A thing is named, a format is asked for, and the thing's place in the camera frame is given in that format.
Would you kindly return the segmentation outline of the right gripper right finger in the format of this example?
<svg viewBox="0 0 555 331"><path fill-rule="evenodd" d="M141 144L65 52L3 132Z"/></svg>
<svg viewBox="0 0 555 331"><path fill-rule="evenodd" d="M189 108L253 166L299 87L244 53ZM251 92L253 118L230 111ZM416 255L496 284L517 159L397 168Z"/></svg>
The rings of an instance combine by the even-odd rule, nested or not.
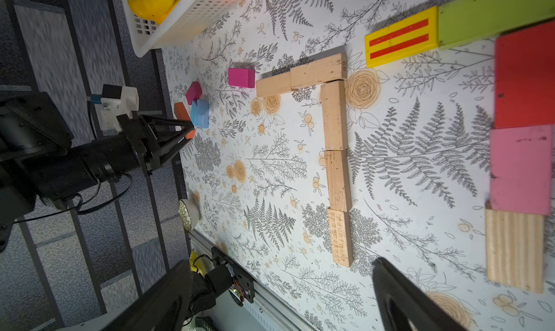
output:
<svg viewBox="0 0 555 331"><path fill-rule="evenodd" d="M393 264L373 261L374 293L386 330L463 330Z"/></svg>

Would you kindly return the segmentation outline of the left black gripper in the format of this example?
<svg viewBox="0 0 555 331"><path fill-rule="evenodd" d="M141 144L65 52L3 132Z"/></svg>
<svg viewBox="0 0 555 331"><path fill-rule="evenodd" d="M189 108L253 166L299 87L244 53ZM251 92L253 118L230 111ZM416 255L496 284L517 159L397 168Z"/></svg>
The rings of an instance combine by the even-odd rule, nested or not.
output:
<svg viewBox="0 0 555 331"><path fill-rule="evenodd" d="M186 136L195 130L190 120L149 115L131 119L127 114L119 115L117 120L145 176L170 162L191 140Z"/></svg>

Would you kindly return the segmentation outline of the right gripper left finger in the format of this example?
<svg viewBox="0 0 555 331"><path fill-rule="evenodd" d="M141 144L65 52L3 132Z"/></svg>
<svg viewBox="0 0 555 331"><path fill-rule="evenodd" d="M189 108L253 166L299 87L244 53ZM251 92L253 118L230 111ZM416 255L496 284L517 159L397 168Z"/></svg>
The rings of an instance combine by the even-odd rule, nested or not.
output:
<svg viewBox="0 0 555 331"><path fill-rule="evenodd" d="M135 302L66 330L181 330L191 318L193 274L178 262Z"/></svg>

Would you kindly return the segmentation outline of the natural wood block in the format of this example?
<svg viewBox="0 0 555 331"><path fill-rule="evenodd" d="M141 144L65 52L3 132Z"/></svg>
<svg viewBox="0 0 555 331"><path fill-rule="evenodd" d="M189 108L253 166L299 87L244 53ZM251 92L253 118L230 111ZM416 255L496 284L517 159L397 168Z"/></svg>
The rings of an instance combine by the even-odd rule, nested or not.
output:
<svg viewBox="0 0 555 331"><path fill-rule="evenodd" d="M354 261L351 222L347 212L328 209L330 243L333 261L351 267Z"/></svg>
<svg viewBox="0 0 555 331"><path fill-rule="evenodd" d="M347 79L347 57L344 53L337 53L324 59L296 66L290 70L290 75L293 90Z"/></svg>
<svg viewBox="0 0 555 331"><path fill-rule="evenodd" d="M285 72L279 75L260 79L256 82L258 98L266 98L272 95L282 95L293 92L291 86L291 73Z"/></svg>

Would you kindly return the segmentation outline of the magenta block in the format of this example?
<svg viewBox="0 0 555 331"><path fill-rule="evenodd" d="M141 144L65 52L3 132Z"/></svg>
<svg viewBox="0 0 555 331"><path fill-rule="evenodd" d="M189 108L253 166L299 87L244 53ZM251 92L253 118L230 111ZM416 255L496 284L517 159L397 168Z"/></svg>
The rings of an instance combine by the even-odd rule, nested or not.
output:
<svg viewBox="0 0 555 331"><path fill-rule="evenodd" d="M228 84L237 88L253 89L256 87L256 71L254 69L229 68Z"/></svg>

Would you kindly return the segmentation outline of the wood block marked 71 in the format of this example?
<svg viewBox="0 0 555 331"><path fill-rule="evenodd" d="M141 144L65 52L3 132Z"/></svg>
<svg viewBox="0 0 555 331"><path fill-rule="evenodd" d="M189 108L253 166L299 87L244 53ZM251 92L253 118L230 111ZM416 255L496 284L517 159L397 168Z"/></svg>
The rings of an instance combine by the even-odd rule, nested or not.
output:
<svg viewBox="0 0 555 331"><path fill-rule="evenodd" d="M330 208L348 212L352 208L352 199L346 151L326 150L325 167Z"/></svg>

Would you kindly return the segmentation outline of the pink block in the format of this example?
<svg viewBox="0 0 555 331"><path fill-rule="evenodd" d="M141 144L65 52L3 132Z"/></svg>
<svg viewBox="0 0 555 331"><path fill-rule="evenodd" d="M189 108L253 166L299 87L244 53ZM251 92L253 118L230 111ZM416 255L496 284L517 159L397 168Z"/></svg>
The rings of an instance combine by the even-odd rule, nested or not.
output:
<svg viewBox="0 0 555 331"><path fill-rule="evenodd" d="M552 134L550 125L491 130L489 202L493 209L549 215Z"/></svg>

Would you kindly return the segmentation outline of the red block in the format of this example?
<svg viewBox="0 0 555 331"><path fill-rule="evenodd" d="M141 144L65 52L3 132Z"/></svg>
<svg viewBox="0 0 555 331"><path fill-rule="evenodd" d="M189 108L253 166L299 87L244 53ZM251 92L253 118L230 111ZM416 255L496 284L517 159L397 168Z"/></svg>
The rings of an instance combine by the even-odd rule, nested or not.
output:
<svg viewBox="0 0 555 331"><path fill-rule="evenodd" d="M554 22L498 38L494 56L494 127L553 124Z"/></svg>

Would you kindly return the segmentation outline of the yellow block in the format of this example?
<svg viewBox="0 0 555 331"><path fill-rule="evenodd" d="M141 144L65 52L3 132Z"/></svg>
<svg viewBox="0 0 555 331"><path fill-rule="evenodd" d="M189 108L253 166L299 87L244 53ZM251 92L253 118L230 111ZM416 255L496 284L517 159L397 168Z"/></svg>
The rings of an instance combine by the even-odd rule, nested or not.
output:
<svg viewBox="0 0 555 331"><path fill-rule="evenodd" d="M439 8L435 6L365 36L367 67L375 68L436 49L438 15Z"/></svg>

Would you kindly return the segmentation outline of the green block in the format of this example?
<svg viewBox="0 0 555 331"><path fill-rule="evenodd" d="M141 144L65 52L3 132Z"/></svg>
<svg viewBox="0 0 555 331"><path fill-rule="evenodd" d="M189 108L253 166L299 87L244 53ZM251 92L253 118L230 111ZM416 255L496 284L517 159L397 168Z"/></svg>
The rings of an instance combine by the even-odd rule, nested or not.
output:
<svg viewBox="0 0 555 331"><path fill-rule="evenodd" d="M438 43L451 49L554 18L554 0L455 0L439 8Z"/></svg>

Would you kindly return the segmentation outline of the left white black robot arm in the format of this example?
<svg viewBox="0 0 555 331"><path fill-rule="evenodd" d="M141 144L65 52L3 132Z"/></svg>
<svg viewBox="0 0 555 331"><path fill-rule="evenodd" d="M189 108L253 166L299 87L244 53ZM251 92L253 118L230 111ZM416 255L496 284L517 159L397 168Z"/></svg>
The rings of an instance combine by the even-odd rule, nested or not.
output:
<svg viewBox="0 0 555 331"><path fill-rule="evenodd" d="M83 190L118 180L134 169L145 175L166 165L195 129L188 119L117 117L122 131L73 146L74 135L47 93L1 100L1 249L13 225L36 200L68 211Z"/></svg>

